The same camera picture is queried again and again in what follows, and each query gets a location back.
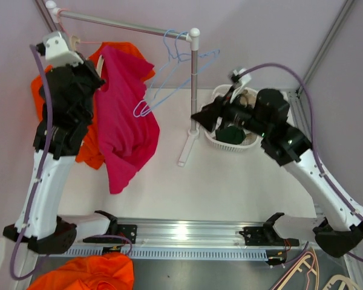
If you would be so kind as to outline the green and white t shirt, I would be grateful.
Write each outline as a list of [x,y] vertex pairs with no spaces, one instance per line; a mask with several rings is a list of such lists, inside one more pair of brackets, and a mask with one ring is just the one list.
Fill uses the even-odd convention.
[[236,126],[228,126],[225,128],[218,128],[215,131],[215,139],[222,143],[239,145],[246,138],[244,130]]

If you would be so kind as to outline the beige t shirt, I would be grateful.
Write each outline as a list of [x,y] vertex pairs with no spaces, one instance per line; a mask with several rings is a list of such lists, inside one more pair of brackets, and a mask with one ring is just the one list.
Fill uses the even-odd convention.
[[257,100],[257,92],[251,89],[244,89],[240,94],[237,95],[236,101],[241,106],[254,107]]

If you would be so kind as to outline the beige wooden hanger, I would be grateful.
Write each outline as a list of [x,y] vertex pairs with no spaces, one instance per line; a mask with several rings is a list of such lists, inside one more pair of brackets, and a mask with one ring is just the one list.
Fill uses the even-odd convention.
[[[82,41],[80,40],[79,37],[72,35],[69,36],[69,43],[71,45],[71,48],[73,50],[77,50],[77,46],[79,44],[101,44],[101,42],[87,42],[87,41]],[[99,56],[98,61],[96,63],[96,72],[98,73],[99,77],[102,76],[102,69],[103,69],[103,64],[104,64],[104,58],[102,55]]]

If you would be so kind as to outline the magenta t shirt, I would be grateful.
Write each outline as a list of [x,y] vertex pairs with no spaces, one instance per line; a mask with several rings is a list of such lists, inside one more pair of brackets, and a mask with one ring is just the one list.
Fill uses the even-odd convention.
[[135,117],[153,64],[109,45],[102,48],[105,85],[94,98],[99,149],[105,158],[110,193],[119,194],[156,152],[160,127],[154,114]]

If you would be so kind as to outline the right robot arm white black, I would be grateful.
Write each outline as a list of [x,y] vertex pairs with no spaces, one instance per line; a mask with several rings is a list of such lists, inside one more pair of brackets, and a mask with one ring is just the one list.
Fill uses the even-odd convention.
[[257,93],[253,106],[243,105],[239,97],[219,95],[191,118],[213,132],[217,120],[259,135],[264,153],[289,172],[322,209],[324,217],[293,217],[276,213],[263,225],[263,237],[269,244],[283,239],[315,242],[328,255],[341,257],[363,240],[363,206],[338,186],[316,160],[311,141],[288,123],[289,103],[276,89]]

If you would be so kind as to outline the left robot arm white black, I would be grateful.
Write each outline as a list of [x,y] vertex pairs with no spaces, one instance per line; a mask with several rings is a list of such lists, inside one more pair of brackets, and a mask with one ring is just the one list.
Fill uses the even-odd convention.
[[90,60],[52,68],[41,77],[44,104],[33,142],[30,188],[20,217],[4,228],[3,235],[42,255],[63,254],[73,243],[92,236],[112,242],[118,227],[111,223],[110,214],[58,214],[70,169],[93,122],[94,93],[105,82]]

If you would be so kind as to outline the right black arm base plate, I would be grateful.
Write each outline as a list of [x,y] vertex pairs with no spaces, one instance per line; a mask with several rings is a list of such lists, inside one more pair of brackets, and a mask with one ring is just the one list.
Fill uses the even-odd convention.
[[287,242],[279,237],[277,233],[269,227],[243,227],[238,232],[243,237],[246,246],[252,247],[284,247],[284,246],[299,246],[298,239],[289,239]]

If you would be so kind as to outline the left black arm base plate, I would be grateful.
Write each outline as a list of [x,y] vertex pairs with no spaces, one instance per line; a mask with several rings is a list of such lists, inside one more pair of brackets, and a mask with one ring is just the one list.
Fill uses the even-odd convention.
[[110,225],[102,237],[88,237],[83,240],[84,243],[127,243],[116,236],[127,238],[132,244],[136,242],[137,225],[134,224],[114,224]]

